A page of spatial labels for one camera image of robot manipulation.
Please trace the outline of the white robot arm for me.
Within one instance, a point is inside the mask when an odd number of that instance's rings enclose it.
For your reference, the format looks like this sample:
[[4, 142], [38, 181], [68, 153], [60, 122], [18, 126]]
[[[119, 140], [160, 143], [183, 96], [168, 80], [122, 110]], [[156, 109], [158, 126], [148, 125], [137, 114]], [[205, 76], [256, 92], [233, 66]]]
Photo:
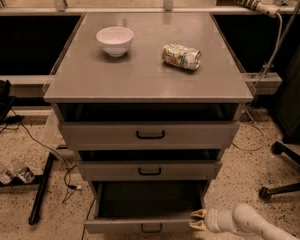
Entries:
[[299, 240], [264, 219], [252, 206], [236, 205], [232, 209], [200, 209], [190, 215], [189, 226], [212, 233], [231, 233], [245, 240]]

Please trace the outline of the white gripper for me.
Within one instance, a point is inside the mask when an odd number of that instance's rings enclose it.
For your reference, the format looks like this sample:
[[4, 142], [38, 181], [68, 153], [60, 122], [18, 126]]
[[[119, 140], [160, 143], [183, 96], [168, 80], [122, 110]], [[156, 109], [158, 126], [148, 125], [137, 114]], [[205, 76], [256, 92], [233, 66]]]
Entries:
[[191, 228], [198, 231], [206, 231], [208, 228], [213, 233], [234, 233], [237, 229], [231, 210], [199, 209], [192, 212], [190, 216], [193, 218], [205, 217], [205, 224], [203, 220], [193, 221], [189, 223], [189, 226]]

